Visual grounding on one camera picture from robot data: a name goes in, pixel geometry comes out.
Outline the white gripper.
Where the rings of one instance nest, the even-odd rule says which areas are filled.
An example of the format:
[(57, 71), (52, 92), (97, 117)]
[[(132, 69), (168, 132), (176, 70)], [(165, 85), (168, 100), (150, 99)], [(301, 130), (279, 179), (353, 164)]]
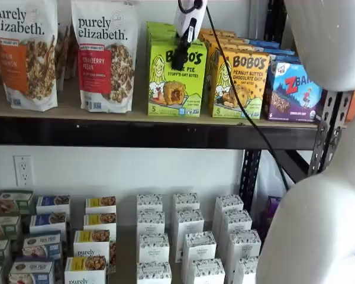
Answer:
[(198, 38), (208, 1), (178, 1), (175, 16), (177, 48), (172, 69), (182, 70), (191, 44)]

